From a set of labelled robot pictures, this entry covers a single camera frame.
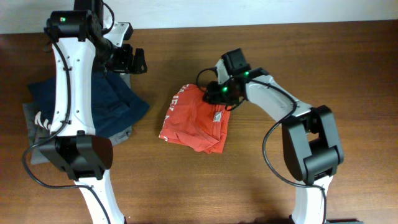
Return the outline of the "red orange t-shirt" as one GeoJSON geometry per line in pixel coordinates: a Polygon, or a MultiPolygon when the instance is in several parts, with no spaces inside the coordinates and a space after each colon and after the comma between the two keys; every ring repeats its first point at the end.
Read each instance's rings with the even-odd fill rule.
{"type": "Polygon", "coordinates": [[[203,96],[195,84],[181,87],[172,97],[159,137],[196,152],[221,154],[231,113],[223,105],[204,102],[203,96]]]}

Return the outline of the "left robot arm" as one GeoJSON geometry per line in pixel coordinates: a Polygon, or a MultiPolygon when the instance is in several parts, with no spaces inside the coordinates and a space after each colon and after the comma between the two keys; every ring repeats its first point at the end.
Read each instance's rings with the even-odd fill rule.
{"type": "Polygon", "coordinates": [[[130,23],[105,24],[104,3],[53,11],[45,33],[56,59],[55,111],[50,137],[38,150],[80,189],[93,223],[125,223],[110,178],[113,147],[96,135],[91,112],[91,76],[104,72],[147,71],[144,51],[126,43],[130,23]]]}

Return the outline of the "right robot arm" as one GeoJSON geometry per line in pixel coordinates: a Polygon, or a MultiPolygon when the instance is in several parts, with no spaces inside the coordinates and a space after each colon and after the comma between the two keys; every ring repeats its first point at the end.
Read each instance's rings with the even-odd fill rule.
{"type": "Polygon", "coordinates": [[[216,81],[207,85],[205,100],[235,108],[244,100],[259,106],[274,121],[262,141],[262,156],[271,172],[296,188],[291,223],[327,223],[327,192],[344,161],[344,152],[332,110],[323,105],[304,103],[278,85],[264,69],[228,70],[221,65],[210,68],[216,81]],[[267,156],[267,142],[282,128],[288,180],[276,171],[267,156]]]}

